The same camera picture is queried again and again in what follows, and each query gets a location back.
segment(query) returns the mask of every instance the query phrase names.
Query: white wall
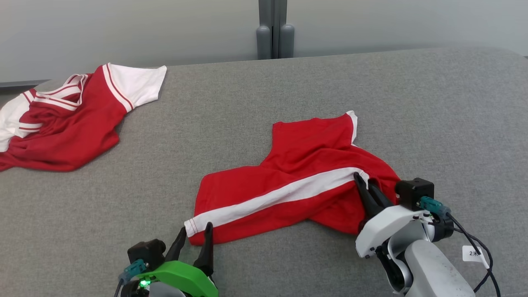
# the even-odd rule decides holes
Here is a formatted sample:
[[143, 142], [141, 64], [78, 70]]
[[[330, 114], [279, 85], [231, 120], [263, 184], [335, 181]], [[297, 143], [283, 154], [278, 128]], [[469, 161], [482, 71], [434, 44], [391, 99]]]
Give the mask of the white wall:
[[258, 1], [0, 0], [0, 83], [257, 58]]
[[295, 57], [443, 45], [528, 55], [527, 0], [289, 0]]

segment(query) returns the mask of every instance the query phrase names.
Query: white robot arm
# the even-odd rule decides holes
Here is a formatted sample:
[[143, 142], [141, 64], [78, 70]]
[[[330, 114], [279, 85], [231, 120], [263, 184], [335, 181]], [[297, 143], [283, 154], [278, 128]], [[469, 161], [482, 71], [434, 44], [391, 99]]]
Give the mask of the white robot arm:
[[359, 175], [355, 181], [366, 212], [356, 239], [357, 253], [362, 258], [376, 256], [380, 260], [396, 294], [475, 296], [466, 280], [433, 244], [450, 237], [455, 230], [451, 219], [437, 215], [450, 210], [432, 199], [434, 184], [423, 179], [400, 181], [396, 188], [400, 205], [394, 206], [375, 184], [369, 183], [367, 189]]

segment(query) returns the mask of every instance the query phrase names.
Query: teal connector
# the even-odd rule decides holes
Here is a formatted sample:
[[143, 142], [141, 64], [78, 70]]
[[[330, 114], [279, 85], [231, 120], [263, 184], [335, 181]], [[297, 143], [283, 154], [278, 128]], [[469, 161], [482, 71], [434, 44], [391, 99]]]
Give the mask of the teal connector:
[[427, 196], [423, 196], [420, 199], [420, 208], [423, 208], [427, 211], [432, 212], [433, 214], [437, 214], [441, 218], [447, 218], [446, 214], [448, 212], [451, 212], [451, 209], [445, 205], [443, 205], [441, 202]]
[[119, 281], [121, 281], [122, 284], [128, 283], [132, 277], [143, 273], [147, 270], [147, 265], [142, 259], [134, 261], [134, 263], [130, 264], [125, 270], [119, 275]]

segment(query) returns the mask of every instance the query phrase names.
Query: floor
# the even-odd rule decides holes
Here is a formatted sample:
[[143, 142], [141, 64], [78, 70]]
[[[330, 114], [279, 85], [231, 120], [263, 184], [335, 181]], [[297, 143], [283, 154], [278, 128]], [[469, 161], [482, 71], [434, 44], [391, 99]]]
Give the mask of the floor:
[[9, 100], [33, 87], [34, 86], [0, 88], [0, 107], [4, 106]]

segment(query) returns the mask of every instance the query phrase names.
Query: red fabric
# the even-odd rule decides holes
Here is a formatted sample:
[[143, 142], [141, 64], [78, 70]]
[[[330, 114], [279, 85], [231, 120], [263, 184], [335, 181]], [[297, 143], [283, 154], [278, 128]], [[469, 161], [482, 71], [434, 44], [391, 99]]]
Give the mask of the red fabric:
[[[35, 90], [31, 90], [31, 94], [35, 96]], [[76, 103], [79, 96], [74, 94], [62, 99]], [[20, 122], [43, 125], [39, 132], [11, 139], [8, 150], [0, 153], [0, 171], [14, 166], [75, 170], [118, 143], [119, 136], [114, 128], [126, 113], [108, 88], [102, 67], [99, 67], [94, 74], [88, 75], [82, 104], [76, 110], [44, 102], [30, 103], [29, 111]]]
[[[340, 168], [359, 168], [396, 203], [396, 173], [378, 157], [351, 145], [353, 122], [348, 114], [276, 123], [272, 148], [259, 166], [245, 166], [206, 175], [196, 198], [195, 213], [236, 205], [292, 182]], [[349, 234], [357, 234], [364, 210], [352, 180], [304, 200], [284, 202], [224, 225], [214, 226], [214, 242], [225, 243], [311, 219]], [[190, 237], [203, 244], [203, 232]]]

